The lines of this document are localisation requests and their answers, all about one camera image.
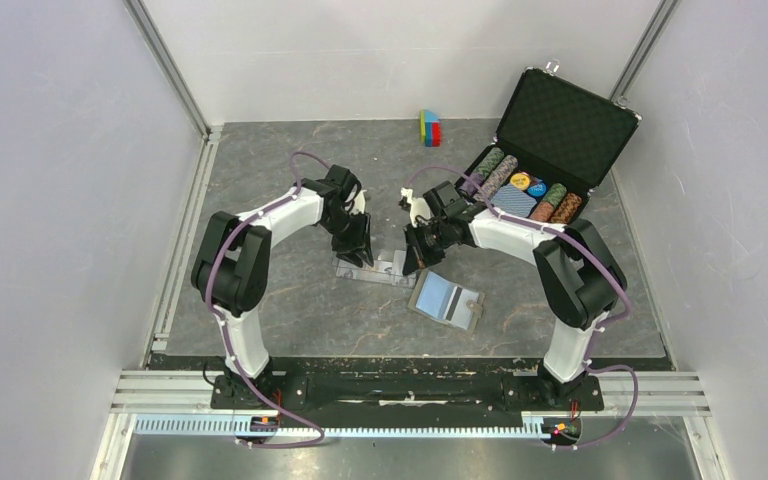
black quilted lid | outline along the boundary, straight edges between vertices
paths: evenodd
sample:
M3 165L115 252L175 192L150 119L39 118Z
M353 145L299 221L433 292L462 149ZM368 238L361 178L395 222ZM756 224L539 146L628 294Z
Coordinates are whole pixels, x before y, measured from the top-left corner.
M528 69L496 135L526 171L574 191L587 190L602 183L639 122L631 110L543 70Z

purple cable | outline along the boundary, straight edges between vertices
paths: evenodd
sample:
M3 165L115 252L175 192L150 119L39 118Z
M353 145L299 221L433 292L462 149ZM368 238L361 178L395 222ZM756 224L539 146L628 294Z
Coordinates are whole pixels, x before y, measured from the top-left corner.
M463 178L467 183L471 184L472 186L476 188L480 187L480 185L478 185L475 182L475 180L464 175L464 173L461 172L460 170L449 167L447 165L428 165L420 168L419 170L414 172L414 174L408 179L407 187L410 188L410 186L413 184L414 180L416 180L416 177L420 173L426 170L431 170L431 169L446 170L446 171L452 172L456 175L460 175L461 178ZM621 431L625 430L625 427L628 426L628 422L631 421L631 416L632 414L634 414L634 409L637 408L637 399L640 395L637 375L634 373L634 369L632 369L627 365L612 365L610 367L592 369L590 368L590 354L592 353L593 346L596 344L597 333L601 334L604 331L604 327L614 322L624 320L631 315L631 311L632 311L631 300L628 298L628 295L626 295L625 291L623 291L622 286L619 284L619 282L617 282L614 276L611 275L611 272L608 271L608 269L602 264L602 262L600 262L599 259L596 258L596 256L590 252L590 250L588 250L584 245L579 243L576 239L570 237L569 235L567 235L566 233L560 230L556 230L552 227L547 227L542 223L535 222L533 220L528 220L525 218L502 214L498 210L496 210L493 207L493 204L490 203L490 201L487 199L484 199L484 204L487 205L487 210L489 210L490 213L495 215L500 220L506 220L512 223L516 223L518 225L522 225L527 228L531 228L533 230L539 230L542 232L550 233L552 235L557 236L561 240L567 242L568 244L572 245L573 248L578 250L578 252L581 253L584 256L584 258L590 261L590 263L592 263L593 266L596 267L596 270L598 270L599 273L601 273L602 276L605 277L605 280L608 281L608 283L611 285L611 288L614 289L617 296L620 298L620 301L622 301L623 305L625 306L625 309L622 312L616 315L612 315L606 318L605 320L602 320L596 325L598 329L594 328L593 335L590 337L590 342L587 344L587 348L584 351L584 359L585 359L584 369L591 374L599 374L599 373L607 373L607 372L615 372L615 371L625 371L631 374L631 380L632 380L632 383L634 384L634 394L632 395L631 405L628 408L628 413L626 413L625 417L622 419L619 425L616 426L616 428L614 428L613 430L611 430L609 433L605 434L602 437L583 443L581 445L573 445L573 446L557 446L556 445L554 446L554 448L561 449L561 450L578 450L580 448L593 447L593 446L599 445L600 443L606 440L610 440L611 438L614 438Z
M299 167L296 165L296 157L299 155L304 155L306 157L310 157L320 164L324 166L325 168L330 168L331 166L326 162L325 160L317 157L316 155L312 153L307 153L303 151L297 151L293 152L292 155L290 155L290 169L293 171L293 177L296 179L296 189L293 191L291 195L288 195L274 203L271 203L264 207L261 212L263 214L267 214L271 212L272 210L275 210L276 208L280 207L281 205L286 205L287 203L293 201L293 196L298 195L299 192L302 190L302 178L301 174L299 173ZM231 247L231 243L234 242L234 239L237 238L237 236L240 234L240 232L243 231L244 228L246 228L251 222L253 222L255 219L259 218L260 215L258 213L255 213L242 222L240 222L237 227L231 231L231 234L228 235L228 238L225 239L225 243L222 244L222 247L219 249L219 253L216 254L216 259L213 262L213 266L210 269L210 275L207 277L207 287L204 290L204 303L207 304L207 308L213 313L214 315L218 316L222 319L224 323L220 323L220 331L222 332L222 341L225 343L225 349L231 354L231 356L234 358L234 366L237 368L237 372L240 374L240 376L243 378L243 382L245 382L246 386L249 388L249 390L252 391L252 393L255 394L255 396L260 399L261 402L265 403L269 407L277 410L282 415L286 415L289 418L292 418L293 420L296 420L299 423L302 423L304 425L307 425L308 427L316 430L319 432L319 437L314 438L312 440L304 440L300 442L292 442L292 443L264 443L264 444L250 444L253 448L267 448L267 449L280 449L280 448L296 448L296 447L308 447L311 445L316 445L317 443L320 443L322 440L325 439L325 430L322 429L319 425L313 423L312 421L296 415L295 413L285 409L284 407L278 405L277 403L270 400L266 395L264 395L260 390L257 389L257 387L254 385L254 382L251 381L251 379L246 375L245 370L243 369L243 365L240 363L237 358L239 358L239 355L234 351L234 348L231 346L231 335L228 331L228 323L225 315L222 314L219 310L214 307L212 299L213 299L213 286L216 283L216 274L219 271L219 264L222 262L222 259L225 258L225 254L228 252L228 249Z

